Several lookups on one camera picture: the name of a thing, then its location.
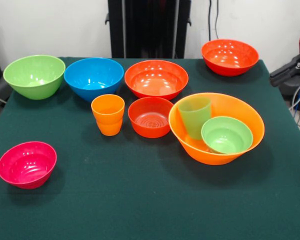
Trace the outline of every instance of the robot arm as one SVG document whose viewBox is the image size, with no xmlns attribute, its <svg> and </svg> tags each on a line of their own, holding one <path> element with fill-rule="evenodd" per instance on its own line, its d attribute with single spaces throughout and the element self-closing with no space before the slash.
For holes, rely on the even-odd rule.
<svg viewBox="0 0 300 240">
<path fill-rule="evenodd" d="M 295 76 L 300 76 L 300 52 L 297 56 L 292 58 L 291 62 L 270 73 L 269 80 L 273 87 L 277 87 L 283 82 L 288 81 Z"/>
</svg>

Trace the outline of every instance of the green cup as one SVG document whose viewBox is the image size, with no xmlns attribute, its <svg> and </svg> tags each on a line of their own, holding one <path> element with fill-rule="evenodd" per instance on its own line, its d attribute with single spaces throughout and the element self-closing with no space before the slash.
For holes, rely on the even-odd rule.
<svg viewBox="0 0 300 240">
<path fill-rule="evenodd" d="M 178 110 L 188 135 L 201 140 L 201 128 L 211 118 L 211 100 L 204 96 L 187 97 L 178 104 Z"/>
<path fill-rule="evenodd" d="M 41 100 L 58 90 L 65 69 L 65 63 L 55 56 L 27 56 L 9 64 L 3 72 L 3 78 L 24 97 Z"/>
<path fill-rule="evenodd" d="M 251 147 L 254 137 L 242 121 L 229 116 L 217 116 L 205 122 L 201 129 L 205 144 L 218 154 L 240 153 Z"/>
</svg>

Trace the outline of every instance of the orange bowl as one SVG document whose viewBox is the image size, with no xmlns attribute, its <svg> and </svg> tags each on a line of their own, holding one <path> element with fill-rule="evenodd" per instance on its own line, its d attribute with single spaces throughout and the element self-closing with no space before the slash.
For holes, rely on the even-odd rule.
<svg viewBox="0 0 300 240">
<path fill-rule="evenodd" d="M 207 42 L 202 46 L 201 54 L 212 71 L 226 77 L 244 74 L 259 60 L 258 52 L 252 46 L 230 39 Z"/>
<path fill-rule="evenodd" d="M 134 101 L 128 116 L 135 132 L 145 138 L 160 138 L 170 131 L 168 116 L 173 104 L 161 97 L 143 97 Z"/>
<path fill-rule="evenodd" d="M 181 66 L 165 60 L 138 62 L 125 72 L 128 88 L 138 98 L 175 98 L 187 85 L 189 77 Z"/>
<path fill-rule="evenodd" d="M 178 111 L 178 105 L 182 103 L 182 101 L 196 96 L 203 96 L 211 99 L 211 117 L 229 116 L 244 122 L 253 134 L 253 143 L 251 147 L 238 153 L 218 154 L 209 152 L 209 148 L 203 140 L 195 140 L 189 137 Z M 204 92 L 182 98 L 171 108 L 168 121 L 171 131 L 177 137 L 185 151 L 193 159 L 209 165 L 223 165 L 230 163 L 242 154 L 254 149 L 265 135 L 265 124 L 261 116 L 253 107 L 238 98 L 221 93 Z"/>
</svg>

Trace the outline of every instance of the white wall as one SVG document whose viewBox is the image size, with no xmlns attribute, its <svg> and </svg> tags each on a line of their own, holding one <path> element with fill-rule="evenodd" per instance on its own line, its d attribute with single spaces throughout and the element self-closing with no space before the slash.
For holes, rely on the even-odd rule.
<svg viewBox="0 0 300 240">
<path fill-rule="evenodd" d="M 0 65 L 28 55 L 111 57 L 107 0 L 0 0 Z"/>
<path fill-rule="evenodd" d="M 186 58 L 201 58 L 208 6 L 209 0 L 192 0 Z M 107 0 L 0 0 L 1 67 L 33 54 L 111 57 L 107 12 Z M 273 71 L 299 52 L 300 0 L 219 0 L 217 30 L 220 38 L 254 46 Z"/>
<path fill-rule="evenodd" d="M 215 39 L 217 0 L 212 0 L 212 39 Z M 185 58 L 201 58 L 209 40 L 209 0 L 192 0 L 192 26 L 187 29 Z M 269 71 L 299 53 L 300 0 L 219 0 L 219 38 L 246 42 L 257 49 Z"/>
</svg>

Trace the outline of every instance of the table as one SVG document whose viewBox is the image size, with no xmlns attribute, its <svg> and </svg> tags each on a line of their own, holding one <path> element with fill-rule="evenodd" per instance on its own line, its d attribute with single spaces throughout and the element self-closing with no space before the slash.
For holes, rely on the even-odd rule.
<svg viewBox="0 0 300 240">
<path fill-rule="evenodd" d="M 62 58 L 66 65 L 79 58 Z M 126 70 L 140 59 L 116 59 Z M 202 59 L 174 59 L 189 83 L 172 102 L 218 92 L 252 105 L 265 137 L 221 166 L 189 157 L 170 132 L 137 135 L 127 109 L 137 98 L 125 84 L 121 132 L 100 134 L 90 104 L 63 82 L 35 101 L 13 92 L 0 116 L 0 157 L 26 141 L 57 151 L 57 166 L 40 188 L 0 179 L 1 240 L 300 240 L 300 132 L 262 61 L 238 77 L 211 72 Z"/>
</svg>

